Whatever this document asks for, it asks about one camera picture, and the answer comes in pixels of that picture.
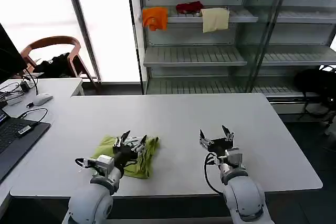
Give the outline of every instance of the desk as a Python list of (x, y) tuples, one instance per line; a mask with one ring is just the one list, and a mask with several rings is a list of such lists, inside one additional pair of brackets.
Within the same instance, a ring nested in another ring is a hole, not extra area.
[[(20, 82), (20, 80), (7, 80), (4, 83), (0, 84), (0, 88), (14, 82)], [(49, 113), (42, 120), (43, 122), (52, 123), (55, 119), (55, 113), (61, 109), (61, 106), (64, 104), (64, 100), (69, 99), (73, 95), (77, 95), (82, 92), (82, 79), (81, 78), (61, 78), (61, 79), (39, 79), (37, 88), (39, 94), (50, 93), (54, 98), (47, 103), (43, 104), (41, 108), (47, 108)], [(10, 91), (16, 87), (15, 84), (10, 85), (8, 88), (5, 88), (1, 91)], [(35, 87), (22, 96), (22, 102), (14, 104), (12, 106), (7, 105), (3, 110), (12, 117), (17, 117), (22, 114), (24, 111), (29, 110), (26, 108), (26, 105), (31, 103), (36, 96)], [(30, 113), (25, 119), (36, 120), (38, 121), (41, 118), (41, 115), (44, 114), (44, 111), (41, 113)]]
[[(150, 179), (123, 177), (118, 196), (213, 194), (203, 174), (206, 137), (235, 132), (249, 175), (265, 191), (316, 189), (322, 182), (279, 116), (262, 94), (135, 95), (72, 97), (46, 133), (10, 191), (16, 197), (69, 198), (87, 184), (90, 170), (78, 172), (75, 158), (90, 157), (101, 139), (131, 130), (132, 136), (159, 136), (161, 147)], [(219, 172), (209, 180), (220, 188)]]
[[(8, 80), (0, 84), (0, 88), (4, 87), (12, 82), (17, 82), (18, 80)], [(40, 79), (38, 80), (38, 91), (39, 93), (50, 93), (54, 96), (52, 100), (45, 103), (42, 108), (47, 108), (49, 113), (44, 118), (44, 122), (53, 123), (55, 118), (58, 116), (59, 112), (62, 110), (63, 104), (71, 96), (82, 92), (82, 79), (81, 78), (64, 78), (64, 79)], [(15, 86), (11, 85), (8, 90), (13, 89)], [(35, 88), (32, 88), (28, 94), (24, 96), (22, 102), (13, 105), (6, 106), (4, 110), (12, 117), (16, 117), (28, 110), (26, 105), (32, 101), (35, 93)], [(30, 113), (26, 116), (26, 119), (39, 120), (41, 118), (39, 113)], [(6, 209), (6, 197), (9, 195), (9, 190), (18, 178), (20, 171), (22, 171), (25, 164), (34, 156), (34, 152), (38, 149), (38, 145), (44, 141), (44, 136), (35, 144), (35, 146), (27, 153), (27, 155), (20, 161), (20, 163), (11, 171), (11, 173), (6, 177), (6, 179), (0, 184), (0, 218), (1, 212)]]

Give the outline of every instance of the green cloth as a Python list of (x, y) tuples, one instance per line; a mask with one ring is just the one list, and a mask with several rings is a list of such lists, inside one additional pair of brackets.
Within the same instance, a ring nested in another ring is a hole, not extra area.
[[(100, 155), (107, 155), (113, 157), (113, 145), (117, 137), (105, 136), (100, 145), (96, 148), (96, 151), (92, 158), (97, 159)], [(137, 159), (136, 164), (131, 164), (125, 167), (125, 175), (134, 178), (149, 178), (152, 172), (152, 158), (155, 150), (159, 147), (158, 137), (147, 137), (145, 149)]]

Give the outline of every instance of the orange cloth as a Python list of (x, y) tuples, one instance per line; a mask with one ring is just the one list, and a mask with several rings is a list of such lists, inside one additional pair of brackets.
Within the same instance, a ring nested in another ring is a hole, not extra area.
[(164, 7), (153, 7), (149, 9), (142, 10), (142, 25), (143, 27), (148, 26), (151, 31), (156, 29), (167, 29), (167, 8)]

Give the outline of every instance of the floor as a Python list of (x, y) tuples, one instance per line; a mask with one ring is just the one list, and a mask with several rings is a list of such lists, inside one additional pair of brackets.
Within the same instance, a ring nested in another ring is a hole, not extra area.
[[(141, 94), (138, 86), (106, 87), (108, 95)], [(86, 95), (94, 95), (85, 90)], [(290, 195), (267, 194), (267, 205), (276, 224), (336, 223), (336, 153), (324, 147), (329, 139), (316, 122), (285, 123), (303, 153), (323, 182), (316, 191)], [(3, 223), (60, 223), (67, 211), (68, 200), (13, 199), (0, 220)], [(169, 199), (117, 199), (111, 216), (115, 219), (199, 218), (228, 216), (219, 196)]]

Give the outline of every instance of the laptop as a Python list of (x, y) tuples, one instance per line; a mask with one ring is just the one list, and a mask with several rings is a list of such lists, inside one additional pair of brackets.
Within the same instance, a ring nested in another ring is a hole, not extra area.
[(49, 123), (40, 122), (19, 138), (18, 131), (34, 122), (12, 118), (0, 109), (0, 183), (50, 127)]

